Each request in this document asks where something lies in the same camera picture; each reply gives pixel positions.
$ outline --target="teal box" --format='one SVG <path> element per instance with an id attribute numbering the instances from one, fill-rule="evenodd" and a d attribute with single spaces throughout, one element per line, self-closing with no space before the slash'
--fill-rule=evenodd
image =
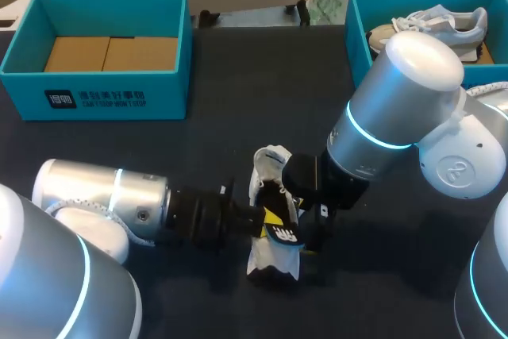
<path id="1" fill-rule="evenodd" d="M 427 10 L 441 4 L 453 12 L 487 10 L 486 45 L 494 65 L 464 65 L 463 87 L 508 80 L 508 0 L 349 0 L 345 22 L 345 42 L 355 87 L 372 65 L 365 34 L 393 17 Z"/>
<path id="2" fill-rule="evenodd" d="M 57 36 L 178 37 L 175 70 L 44 73 Z M 26 121 L 184 119 L 191 50 L 187 0 L 32 0 L 0 78 Z"/>

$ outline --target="dark table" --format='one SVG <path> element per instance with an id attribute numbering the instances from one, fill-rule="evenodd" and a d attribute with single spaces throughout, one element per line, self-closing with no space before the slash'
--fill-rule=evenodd
<path id="1" fill-rule="evenodd" d="M 217 189 L 234 175 L 248 202 L 266 144 L 318 154 L 353 92 L 341 27 L 194 31 L 185 121 L 23 122 L 0 90 L 0 183 L 30 197 L 49 158 L 167 175 Z M 4 48 L 11 35 L 1 35 Z M 141 339 L 458 338 L 453 291 L 504 193 L 455 200 L 429 186 L 411 149 L 355 208 L 295 289 L 245 278 L 248 239 L 220 256 L 190 245 L 131 247 L 144 305 Z"/>

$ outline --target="screw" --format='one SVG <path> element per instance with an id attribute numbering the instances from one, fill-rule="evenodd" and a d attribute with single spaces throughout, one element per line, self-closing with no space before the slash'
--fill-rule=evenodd
<path id="1" fill-rule="evenodd" d="M 137 213 L 137 218 L 139 218 L 141 221 L 146 222 L 148 218 L 150 217 L 150 214 L 146 210 L 140 210 Z"/>

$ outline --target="logo on box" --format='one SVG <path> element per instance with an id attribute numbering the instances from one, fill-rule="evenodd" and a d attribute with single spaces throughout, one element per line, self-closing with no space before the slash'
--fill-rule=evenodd
<path id="1" fill-rule="evenodd" d="M 75 109 L 76 102 L 71 91 L 44 91 L 53 109 Z"/>

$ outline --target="shoe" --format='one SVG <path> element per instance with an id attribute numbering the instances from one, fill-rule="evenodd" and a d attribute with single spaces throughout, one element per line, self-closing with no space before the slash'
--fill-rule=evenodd
<path id="1" fill-rule="evenodd" d="M 254 170 L 248 196 L 251 206 L 263 206 L 279 219 L 282 225 L 298 223 L 297 210 L 291 194 L 282 184 L 282 171 L 291 153 L 283 146 L 259 149 L 254 154 Z M 299 248 L 281 245 L 265 232 L 252 238 L 247 264 L 247 277 L 256 282 L 296 281 L 300 271 Z"/>
<path id="2" fill-rule="evenodd" d="M 479 7 L 474 12 L 450 12 L 441 4 L 408 17 L 391 19 L 367 34 L 373 56 L 377 56 L 390 37 L 401 31 L 418 31 L 436 37 L 447 44 L 462 62 L 474 63 L 481 54 L 487 34 L 487 11 Z"/>

